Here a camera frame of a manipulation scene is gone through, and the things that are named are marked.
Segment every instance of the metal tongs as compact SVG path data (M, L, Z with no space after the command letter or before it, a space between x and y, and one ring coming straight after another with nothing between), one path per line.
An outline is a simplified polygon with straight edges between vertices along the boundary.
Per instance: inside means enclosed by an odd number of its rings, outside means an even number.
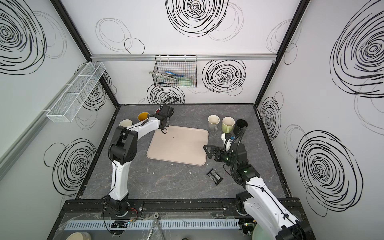
M155 219L153 220L152 227L151 227L151 231L149 232L149 235L148 235L147 240L150 239L150 237L151 237L151 235L152 235L152 232L153 232L153 229L154 229L155 227L158 228L158 230L159 230L159 232L160 232L161 239L162 239L162 240L165 240L164 235L163 235L163 232L161 231L161 227L160 227L160 224L159 224L159 214L158 214L158 213L155 213L153 216L154 216Z

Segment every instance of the yellow mug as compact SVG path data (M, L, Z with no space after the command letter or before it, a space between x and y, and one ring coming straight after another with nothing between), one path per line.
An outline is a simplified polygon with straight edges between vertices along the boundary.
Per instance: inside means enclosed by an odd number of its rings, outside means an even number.
M140 113L138 116L137 116L137 119L141 122L141 121L144 121L145 119L147 119L149 113L147 112L142 112Z
M235 120L231 117L223 118L223 124L221 125L221 130L223 133L230 133L235 126Z

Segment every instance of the gray floor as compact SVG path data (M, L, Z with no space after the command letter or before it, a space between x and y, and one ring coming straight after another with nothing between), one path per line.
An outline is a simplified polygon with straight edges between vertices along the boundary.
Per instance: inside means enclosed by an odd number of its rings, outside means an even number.
M100 199L111 188L112 165L107 157L108 147L115 128L120 121L130 119L137 123L141 112L154 113L158 106L122 106L112 130L107 138L101 155L88 185L83 199ZM279 177L269 154L262 131L251 105L207 105L207 106L173 106L174 115L170 125L192 127L208 130L207 118L211 114L220 119L226 116L245 119L248 129L242 143L248 152L249 163L260 173L268 188L276 197L285 197ZM234 198L244 191L224 172L223 163L207 158L203 166L152 160L146 157L154 132L142 137L137 145L137 154L129 169L128 193L130 199L187 199L187 198ZM222 146L221 131L210 132L208 145ZM215 185L207 176L210 169L224 179Z

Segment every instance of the white mesh basket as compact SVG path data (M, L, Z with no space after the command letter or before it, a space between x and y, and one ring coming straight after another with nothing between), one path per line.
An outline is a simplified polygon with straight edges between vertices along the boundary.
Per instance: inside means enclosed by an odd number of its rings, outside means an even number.
M53 122L71 122L105 71L102 62L88 62L48 111Z

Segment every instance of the black frame post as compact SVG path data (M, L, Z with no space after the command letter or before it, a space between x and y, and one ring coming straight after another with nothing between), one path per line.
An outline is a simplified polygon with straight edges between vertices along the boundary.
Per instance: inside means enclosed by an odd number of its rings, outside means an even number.
M296 28L299 25L301 18L304 15L304 12L305 12L308 4L310 3L310 1L311 0L301 0L300 1L299 6L296 9L295 15L293 16L292 21L288 27L288 30L285 33L285 36L284 36L283 41L279 47L279 50L277 51L276 60L272 64L271 68L269 69L268 74L264 80L263 86L261 87L261 90L260 90L259 94L257 95L256 101L255 101L256 108L259 106L260 102L262 101L262 98L263 98L263 96L264 96L264 94L268 88L268 85L271 82L271 80L272 80L272 78L273 78L273 76L277 70L277 67L280 64L280 61L283 59L284 53L285 53L293 35L294 35Z
M88 50L87 46L85 45L85 42L83 41L79 32L77 31L75 25L73 24L73 21L71 20L67 10L65 9L63 3L60 0L51 0L51 3L54 6L54 8L56 9L56 12L59 14L61 20L63 21L63 23L67 27L68 31L70 32L73 40L75 41L75 43L79 47L81 53L84 55L85 60L91 61L91 52ZM112 90L108 86L107 82L105 81L105 78L103 75L101 76L99 82L102 85L102 87L104 88L105 92L107 93L109 99L111 100L111 102L113 103L115 108L117 108L119 106L119 103L118 103L115 95L113 94Z

